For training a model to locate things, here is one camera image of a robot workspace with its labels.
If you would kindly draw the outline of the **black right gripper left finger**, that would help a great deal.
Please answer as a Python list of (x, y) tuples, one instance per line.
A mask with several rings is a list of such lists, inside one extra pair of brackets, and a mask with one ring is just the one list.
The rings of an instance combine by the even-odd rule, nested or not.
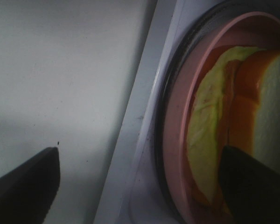
[(48, 147), (0, 177), (0, 224), (42, 224), (60, 186), (56, 147)]

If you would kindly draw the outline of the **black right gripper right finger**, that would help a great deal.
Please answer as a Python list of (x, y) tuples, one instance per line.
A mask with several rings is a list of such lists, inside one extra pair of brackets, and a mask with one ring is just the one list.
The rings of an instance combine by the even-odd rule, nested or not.
[(242, 150), (225, 146), (218, 180), (237, 224), (280, 224), (280, 175)]

